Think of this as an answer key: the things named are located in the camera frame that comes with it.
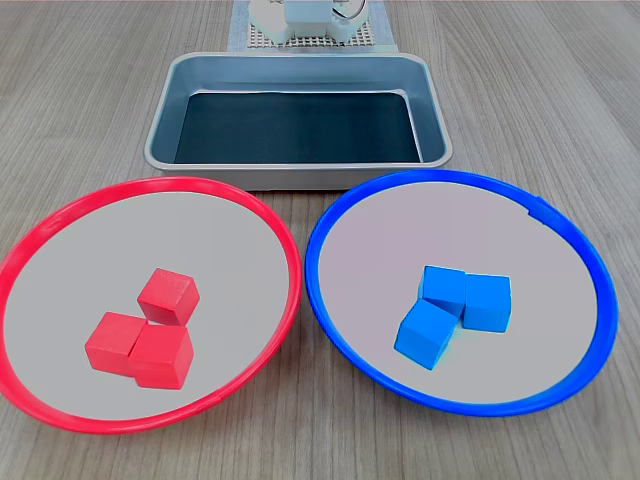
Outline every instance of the dark tray bottom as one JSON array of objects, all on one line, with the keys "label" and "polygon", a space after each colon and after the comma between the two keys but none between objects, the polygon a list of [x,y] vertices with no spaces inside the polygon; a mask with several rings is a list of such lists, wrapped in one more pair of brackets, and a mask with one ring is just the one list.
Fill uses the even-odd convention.
[{"label": "dark tray bottom", "polygon": [[177,164],[420,162],[394,93],[200,93],[189,99]]}]

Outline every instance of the stainless steel tray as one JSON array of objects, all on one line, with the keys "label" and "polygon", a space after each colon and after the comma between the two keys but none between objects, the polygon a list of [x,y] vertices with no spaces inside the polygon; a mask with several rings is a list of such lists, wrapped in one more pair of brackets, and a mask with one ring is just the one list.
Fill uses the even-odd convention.
[{"label": "stainless steel tray", "polygon": [[[189,99],[202,92],[396,92],[407,103],[420,161],[176,164]],[[251,191],[346,190],[386,173],[441,166],[451,153],[427,65],[398,53],[183,55],[169,68],[144,148],[146,161],[164,174],[213,178]]]}]

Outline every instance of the red rim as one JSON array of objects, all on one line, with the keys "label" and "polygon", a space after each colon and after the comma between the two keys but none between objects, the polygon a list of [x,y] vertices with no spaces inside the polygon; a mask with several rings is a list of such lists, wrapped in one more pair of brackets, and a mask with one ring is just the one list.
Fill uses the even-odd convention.
[{"label": "red rim", "polygon": [[[61,412],[36,398],[16,376],[5,348],[4,315],[9,294],[18,275],[31,257],[55,234],[76,220],[106,205],[127,198],[159,192],[192,192],[216,196],[251,210],[271,227],[285,252],[289,267],[289,294],[276,332],[260,355],[224,387],[177,410],[135,420],[94,420]],[[300,307],[302,261],[293,235],[266,204],[238,188],[201,178],[159,177],[121,183],[87,195],[58,210],[31,230],[0,264],[0,390],[26,414],[57,428],[89,434],[123,434],[152,430],[189,418],[211,408],[244,386],[279,349]]]}]

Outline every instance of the tray rim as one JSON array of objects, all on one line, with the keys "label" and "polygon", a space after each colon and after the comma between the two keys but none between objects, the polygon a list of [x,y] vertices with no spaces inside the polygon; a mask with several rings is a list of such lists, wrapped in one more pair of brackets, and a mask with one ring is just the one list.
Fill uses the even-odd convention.
[{"label": "tray rim", "polygon": [[[13,285],[33,255],[57,233],[104,206],[140,195],[165,192],[198,193],[241,205],[262,219],[276,234],[285,253],[289,292],[276,328],[262,352],[223,387],[178,409],[130,420],[98,420],[71,415],[50,407],[33,395],[16,375],[7,356],[4,317]],[[151,177],[112,185],[75,200],[52,213],[29,231],[0,264],[0,392],[18,409],[50,426],[76,433],[114,435],[139,433],[186,420],[221,403],[266,366],[291,330],[302,297],[302,260],[293,234],[284,221],[256,196],[239,188],[199,177]]]},{"label": "tray rim", "polygon": [[[444,400],[409,388],[383,374],[360,357],[334,326],[322,299],[318,262],[322,246],[333,225],[358,202],[384,190],[414,183],[450,182],[488,190],[524,206],[529,215],[560,235],[578,253],[594,283],[597,323],[593,339],[582,360],[561,381],[527,398],[493,404],[472,404]],[[606,364],[618,330],[618,302],[613,280],[589,239],[567,217],[541,197],[490,177],[453,170],[399,172],[370,180],[338,198],[314,228],[306,251],[305,279],[311,307],[331,342],[360,371],[387,389],[415,403],[447,413],[475,417],[509,417],[545,410],[576,395],[600,373]]]}]

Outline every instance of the wooden table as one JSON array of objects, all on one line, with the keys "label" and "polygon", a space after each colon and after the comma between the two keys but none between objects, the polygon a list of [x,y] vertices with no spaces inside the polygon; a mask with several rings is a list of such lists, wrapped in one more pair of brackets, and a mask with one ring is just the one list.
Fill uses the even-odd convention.
[{"label": "wooden table", "polygon": [[[448,167],[542,195],[607,262],[620,329],[600,376],[522,418],[430,411],[355,370],[305,298],[265,370],[173,427],[74,435],[0,399],[0,478],[640,478],[640,4],[387,9],[400,50],[432,68],[455,152]],[[142,147],[169,62],[224,51],[230,16],[224,2],[0,3],[1,256],[79,196],[156,174]],[[260,196],[302,250],[337,198]]]}]

